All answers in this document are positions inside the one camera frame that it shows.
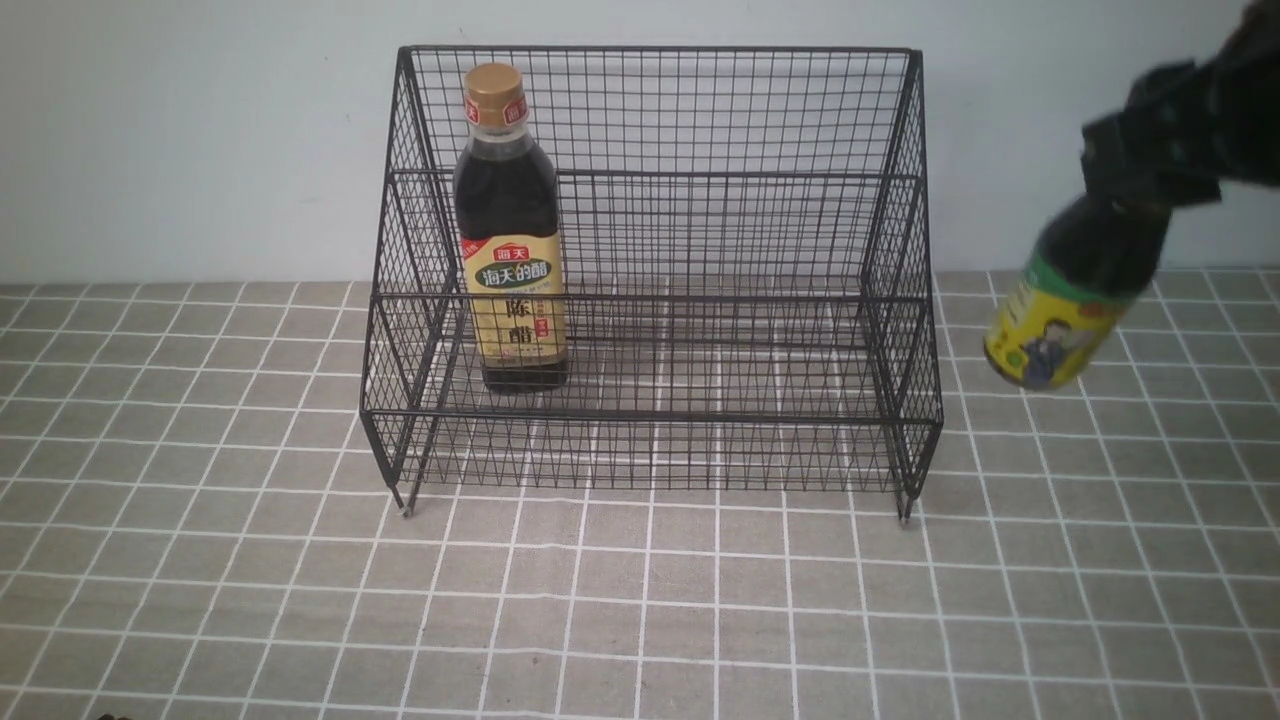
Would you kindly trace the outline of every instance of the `rack leg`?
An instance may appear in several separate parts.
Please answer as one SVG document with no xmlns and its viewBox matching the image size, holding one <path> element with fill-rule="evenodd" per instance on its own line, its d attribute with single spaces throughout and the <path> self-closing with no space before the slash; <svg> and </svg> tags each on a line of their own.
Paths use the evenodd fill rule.
<svg viewBox="0 0 1280 720">
<path fill-rule="evenodd" d="M 422 488 L 422 483 L 413 483 L 413 489 L 408 491 L 408 505 L 404 506 L 404 518 L 412 518 L 413 510 L 417 507 L 417 491 Z"/>
<path fill-rule="evenodd" d="M 897 501 L 897 520 L 904 525 L 911 521 L 911 510 L 915 507 L 915 498 L 908 497 L 901 489 L 893 491 L 893 500 Z"/>
</svg>

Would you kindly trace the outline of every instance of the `soy sauce bottle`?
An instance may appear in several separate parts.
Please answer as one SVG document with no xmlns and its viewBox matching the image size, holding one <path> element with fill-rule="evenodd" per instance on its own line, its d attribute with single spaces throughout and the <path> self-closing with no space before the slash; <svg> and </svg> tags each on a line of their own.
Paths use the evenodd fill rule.
<svg viewBox="0 0 1280 720">
<path fill-rule="evenodd" d="M 1055 389 L 1080 374 L 1151 284 L 1170 213 L 1085 195 L 1053 218 L 987 332 L 992 368 L 1027 389 Z"/>
<path fill-rule="evenodd" d="M 465 85 L 471 138 L 453 191 L 484 383 L 552 389 L 568 378 L 564 304 L 539 297 L 564 292 L 556 169 L 525 127 L 516 68 L 479 65 Z"/>
</svg>

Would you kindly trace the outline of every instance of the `wire rack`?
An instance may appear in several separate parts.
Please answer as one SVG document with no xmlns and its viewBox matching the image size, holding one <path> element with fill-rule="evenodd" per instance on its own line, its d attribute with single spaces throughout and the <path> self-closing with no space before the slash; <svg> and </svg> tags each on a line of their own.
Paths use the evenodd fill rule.
<svg viewBox="0 0 1280 720">
<path fill-rule="evenodd" d="M 462 78 L 525 74 L 558 170 L 568 382 L 481 382 L 460 272 Z M 895 492 L 942 429 L 911 50 L 404 47 L 361 418 L 421 483 Z M 408 498 L 401 488 L 408 487 Z"/>
</svg>

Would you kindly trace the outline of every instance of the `yellow label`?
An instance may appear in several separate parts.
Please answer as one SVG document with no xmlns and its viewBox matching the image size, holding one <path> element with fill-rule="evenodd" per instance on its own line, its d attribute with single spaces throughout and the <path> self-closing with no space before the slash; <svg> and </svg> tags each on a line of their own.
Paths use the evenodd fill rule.
<svg viewBox="0 0 1280 720">
<path fill-rule="evenodd" d="M 465 238 L 462 268 L 468 292 L 498 296 L 471 301 L 485 365 L 536 366 L 564 359 L 564 301 L 536 297 L 564 292 L 559 233 Z"/>
<path fill-rule="evenodd" d="M 1036 265 L 1001 304 L 984 346 L 1006 378 L 1027 389 L 1053 389 L 1080 374 L 1129 302 L 1064 297 L 1051 292 L 1060 278 L 1037 277 L 1036 270 L 1052 270 Z"/>
</svg>

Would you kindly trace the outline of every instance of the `bottle cap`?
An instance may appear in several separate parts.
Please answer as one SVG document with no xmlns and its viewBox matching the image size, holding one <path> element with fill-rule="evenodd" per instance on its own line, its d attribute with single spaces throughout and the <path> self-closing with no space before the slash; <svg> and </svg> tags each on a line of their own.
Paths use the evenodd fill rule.
<svg viewBox="0 0 1280 720">
<path fill-rule="evenodd" d="M 467 120 L 488 128 L 506 128 L 529 115 L 520 70 L 504 63 L 476 65 L 467 73 Z"/>
</svg>

